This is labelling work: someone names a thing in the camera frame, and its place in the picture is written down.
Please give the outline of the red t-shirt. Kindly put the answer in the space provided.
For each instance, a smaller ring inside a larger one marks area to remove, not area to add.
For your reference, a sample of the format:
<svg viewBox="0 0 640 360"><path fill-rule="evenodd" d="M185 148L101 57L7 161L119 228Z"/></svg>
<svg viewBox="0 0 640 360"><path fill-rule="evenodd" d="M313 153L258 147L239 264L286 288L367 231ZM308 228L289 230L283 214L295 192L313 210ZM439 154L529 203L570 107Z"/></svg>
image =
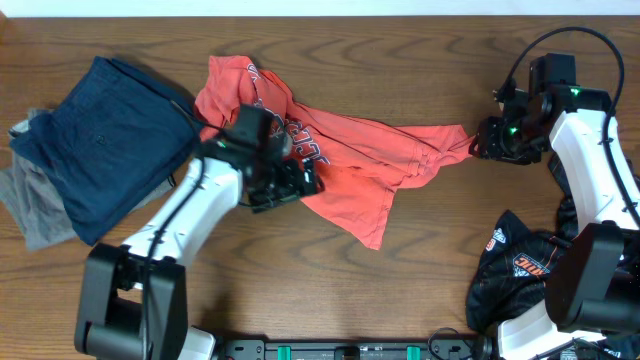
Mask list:
<svg viewBox="0 0 640 360"><path fill-rule="evenodd" d="M233 124L243 104L275 117L273 131L285 131L292 155L310 159L323 191L303 198L316 214L378 250L394 196L426 185L443 166L468 158L472 142L460 125L392 127L308 107L272 71L246 56L212 56L196 115L207 122L203 139Z"/></svg>

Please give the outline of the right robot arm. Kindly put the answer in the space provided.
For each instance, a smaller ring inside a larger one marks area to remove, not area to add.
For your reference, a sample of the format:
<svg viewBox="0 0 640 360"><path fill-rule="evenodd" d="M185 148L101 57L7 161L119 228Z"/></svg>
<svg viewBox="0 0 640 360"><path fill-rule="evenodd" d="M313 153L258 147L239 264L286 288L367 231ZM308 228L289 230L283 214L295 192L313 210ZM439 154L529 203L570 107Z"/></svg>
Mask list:
<svg viewBox="0 0 640 360"><path fill-rule="evenodd" d="M480 123L470 154L529 165L553 150L578 221L544 298L499 324L500 358L547 358L578 341L638 333L639 190L619 144L613 100L579 86L574 57L556 53L531 62L528 90L508 83L496 100L502 114Z"/></svg>

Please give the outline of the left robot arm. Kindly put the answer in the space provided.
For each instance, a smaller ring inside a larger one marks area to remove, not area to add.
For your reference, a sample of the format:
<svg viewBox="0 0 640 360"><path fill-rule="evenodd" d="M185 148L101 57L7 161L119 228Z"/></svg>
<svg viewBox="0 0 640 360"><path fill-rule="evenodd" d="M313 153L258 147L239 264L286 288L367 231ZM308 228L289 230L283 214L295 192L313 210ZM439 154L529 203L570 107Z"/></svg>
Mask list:
<svg viewBox="0 0 640 360"><path fill-rule="evenodd" d="M96 359L212 359L213 334L188 321L186 270L240 203L264 212L323 191L311 160L291 157L275 116L243 105L235 123L200 144L185 180L121 245L85 262L74 346Z"/></svg>

